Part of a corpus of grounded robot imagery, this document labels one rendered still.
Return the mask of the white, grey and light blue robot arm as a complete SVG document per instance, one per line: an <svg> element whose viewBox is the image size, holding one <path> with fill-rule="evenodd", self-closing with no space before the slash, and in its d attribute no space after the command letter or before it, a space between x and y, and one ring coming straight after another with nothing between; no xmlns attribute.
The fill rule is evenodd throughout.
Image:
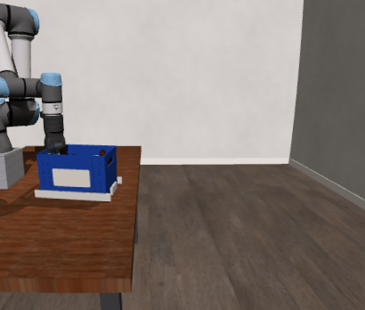
<svg viewBox="0 0 365 310"><path fill-rule="evenodd" d="M5 31L12 41L12 57ZM40 107L35 98L42 95L42 103L62 102L60 73L31 78L31 41L38 31L34 10L0 4L0 98L9 98L8 102L0 99L0 153L12 151L7 127L32 126L38 121Z"/></svg>

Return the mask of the blue plastic crate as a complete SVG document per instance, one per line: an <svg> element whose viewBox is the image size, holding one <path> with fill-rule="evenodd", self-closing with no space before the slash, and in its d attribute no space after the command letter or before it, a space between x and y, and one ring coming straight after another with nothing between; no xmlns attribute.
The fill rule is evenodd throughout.
<svg viewBox="0 0 365 310"><path fill-rule="evenodd" d="M110 193L118 182L115 145L66 144L62 149L66 155L45 154L39 176L42 190ZM106 151L104 156L101 150Z"/></svg>

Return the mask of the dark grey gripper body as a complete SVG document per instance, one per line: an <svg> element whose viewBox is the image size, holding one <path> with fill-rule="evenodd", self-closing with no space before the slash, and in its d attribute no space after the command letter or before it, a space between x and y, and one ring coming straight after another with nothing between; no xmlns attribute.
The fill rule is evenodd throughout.
<svg viewBox="0 0 365 310"><path fill-rule="evenodd" d="M42 103L42 109L40 118L44 121L45 148L50 150L66 147L62 103Z"/></svg>

